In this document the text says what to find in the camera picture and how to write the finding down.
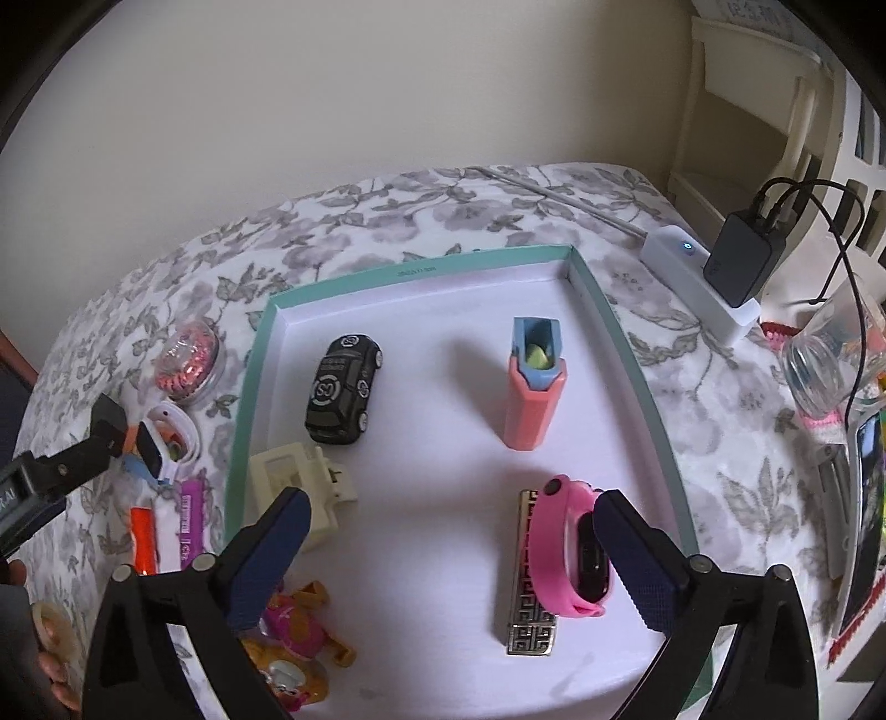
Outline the person's hand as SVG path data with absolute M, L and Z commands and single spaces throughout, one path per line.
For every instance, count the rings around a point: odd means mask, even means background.
M 22 587 L 27 580 L 27 567 L 19 559 L 9 561 L 9 584 Z M 57 701 L 69 709 L 75 717 L 80 717 L 80 699 L 75 690 L 69 686 L 68 668 L 65 663 L 54 656 L 52 652 L 40 650 L 38 652 L 38 665 L 40 670 L 51 682 L 51 693 Z

